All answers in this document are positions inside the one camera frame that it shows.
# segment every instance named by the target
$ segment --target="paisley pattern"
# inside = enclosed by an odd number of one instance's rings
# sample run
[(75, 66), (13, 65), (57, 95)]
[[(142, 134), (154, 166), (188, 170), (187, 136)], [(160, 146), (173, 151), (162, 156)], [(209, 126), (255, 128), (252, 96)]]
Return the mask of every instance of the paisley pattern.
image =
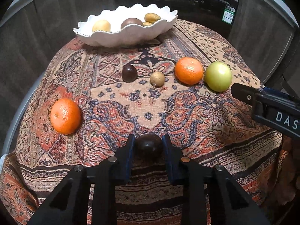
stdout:
[[(26, 224), (73, 165), (97, 165), (129, 134), (151, 132), (169, 134), (174, 145), (203, 165), (224, 165), (261, 204), (274, 186), (268, 180), (280, 166), (282, 135), (253, 121), (251, 107), (232, 98), (230, 90), (216, 94), (203, 81), (180, 83), (174, 66), (185, 56), (204, 68), (223, 61), (233, 72), (233, 83), (262, 86), (224, 38), (183, 20), (130, 48), (93, 48), (77, 38), (64, 46), (25, 111), (16, 149), (0, 175), (0, 198), (16, 221)], [(126, 64), (137, 68), (133, 83), (121, 78)], [(161, 88), (149, 83), (155, 71), (166, 76)], [(73, 99), (82, 111), (82, 125), (71, 136), (57, 133), (48, 117), (62, 97)], [(163, 160), (153, 166), (135, 160), (130, 183), (116, 187), (116, 202), (119, 224), (180, 224), (182, 187), (168, 183)]]

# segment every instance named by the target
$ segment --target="scalloped bowl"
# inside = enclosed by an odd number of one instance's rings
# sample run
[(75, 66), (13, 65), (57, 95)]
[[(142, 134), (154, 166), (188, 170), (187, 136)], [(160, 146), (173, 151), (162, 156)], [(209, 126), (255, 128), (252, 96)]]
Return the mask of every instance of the scalloped bowl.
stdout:
[[(131, 24), (120, 30), (122, 22), (128, 18), (137, 18), (145, 22), (144, 16), (146, 13), (156, 13), (161, 19), (150, 26), (143, 27)], [(177, 17), (177, 10), (170, 12), (168, 6), (163, 8), (158, 8), (155, 4), (148, 7), (141, 4), (135, 4), (129, 8), (119, 6), (114, 11), (103, 10), (99, 16), (90, 15), (87, 22), (79, 22), (78, 29), (74, 28), (73, 31), (81, 41), (90, 46), (132, 46), (143, 41), (152, 40), (168, 31), (175, 24)], [(105, 19), (111, 24), (111, 32), (92, 32), (94, 23), (101, 19)]]

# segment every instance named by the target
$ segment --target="round table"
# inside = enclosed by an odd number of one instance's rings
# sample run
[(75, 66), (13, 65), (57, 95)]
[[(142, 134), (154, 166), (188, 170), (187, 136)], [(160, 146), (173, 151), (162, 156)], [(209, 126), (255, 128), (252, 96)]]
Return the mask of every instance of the round table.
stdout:
[[(224, 165), (260, 205), (272, 171), (280, 166), (281, 133), (253, 121), (251, 107), (234, 99), (230, 89), (216, 94), (203, 81), (194, 86), (178, 82), (174, 65), (182, 57), (196, 58), (204, 69), (224, 62), (232, 70), (232, 83), (262, 87), (228, 41), (183, 20), (129, 48), (93, 48), (77, 38), (65, 45), (50, 62), (25, 111), (16, 149), (4, 162), (0, 198), (10, 214), (26, 224), (74, 165), (97, 165), (114, 155), (129, 134), (145, 133), (169, 134), (184, 155), (205, 166)], [(138, 70), (132, 83), (121, 78), (125, 64)], [(161, 88), (149, 83), (154, 71), (166, 76)], [(82, 111), (82, 125), (70, 136), (57, 133), (49, 120), (60, 98), (73, 99)], [(130, 183), (116, 187), (116, 203), (119, 224), (179, 224), (182, 186), (168, 183), (163, 162), (147, 166), (137, 160)]]

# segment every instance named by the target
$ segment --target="table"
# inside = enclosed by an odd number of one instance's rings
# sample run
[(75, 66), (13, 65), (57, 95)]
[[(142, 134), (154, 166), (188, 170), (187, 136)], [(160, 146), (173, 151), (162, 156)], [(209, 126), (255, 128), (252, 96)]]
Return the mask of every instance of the table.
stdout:
[[(74, 165), (97, 165), (114, 155), (129, 134), (152, 132), (169, 134), (200, 164), (224, 165), (261, 204), (284, 156), (281, 133), (253, 121), (250, 106), (232, 98), (230, 90), (216, 94), (203, 81), (190, 87), (178, 82), (174, 65), (184, 56), (198, 59), (204, 68), (222, 61), (231, 68), (233, 83), (262, 87), (228, 41), (184, 20), (130, 48), (92, 48), (77, 38), (65, 45), (50, 62), (25, 111), (16, 149), (4, 162), (0, 198), (10, 214), (26, 224)], [(125, 64), (138, 70), (133, 83), (122, 81)], [(161, 88), (149, 83), (154, 71), (166, 76)], [(82, 111), (82, 125), (71, 136), (58, 134), (48, 117), (62, 97), (72, 98)], [(162, 162), (149, 166), (137, 160), (131, 182), (116, 187), (116, 203), (119, 224), (141, 224), (145, 218), (149, 224), (179, 224), (182, 187), (170, 186)]]

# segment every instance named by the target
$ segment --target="white lettering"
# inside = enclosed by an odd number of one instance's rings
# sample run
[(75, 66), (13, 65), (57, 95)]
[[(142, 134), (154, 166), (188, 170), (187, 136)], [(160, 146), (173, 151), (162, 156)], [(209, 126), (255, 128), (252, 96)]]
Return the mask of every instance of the white lettering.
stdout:
[(277, 113), (277, 117), (276, 117), (276, 121), (280, 122), (282, 119), (282, 113), (281, 112), (278, 112)]
[(283, 124), (287, 124), (288, 126), (290, 126), (290, 117), (288, 116), (287, 119), (284, 121)]
[(297, 129), (297, 128), (298, 128), (298, 123), (299, 123), (298, 120), (295, 120), (295, 121), (294, 121), (293, 129)]

